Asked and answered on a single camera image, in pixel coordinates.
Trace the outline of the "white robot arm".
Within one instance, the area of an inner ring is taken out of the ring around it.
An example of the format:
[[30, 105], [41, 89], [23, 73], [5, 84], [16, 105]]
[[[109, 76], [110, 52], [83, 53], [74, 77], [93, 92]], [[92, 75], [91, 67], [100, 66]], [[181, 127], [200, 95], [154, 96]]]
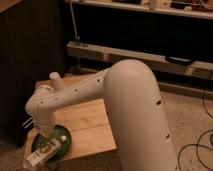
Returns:
[[35, 129], [53, 131], [53, 113], [101, 98], [123, 171], [180, 171], [157, 80], [138, 60], [122, 60], [61, 90], [40, 85], [25, 105]]

